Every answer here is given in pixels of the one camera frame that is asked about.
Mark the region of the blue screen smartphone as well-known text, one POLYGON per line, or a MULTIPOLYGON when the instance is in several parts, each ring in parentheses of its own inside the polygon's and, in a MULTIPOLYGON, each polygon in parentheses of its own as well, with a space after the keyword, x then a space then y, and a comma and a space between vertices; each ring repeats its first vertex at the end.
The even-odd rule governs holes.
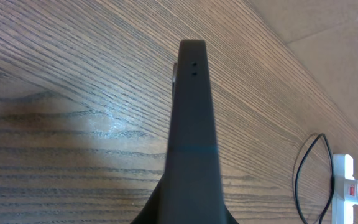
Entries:
POLYGON ((134 223, 235 223, 224 204, 206 43, 180 42, 163 176, 134 223))

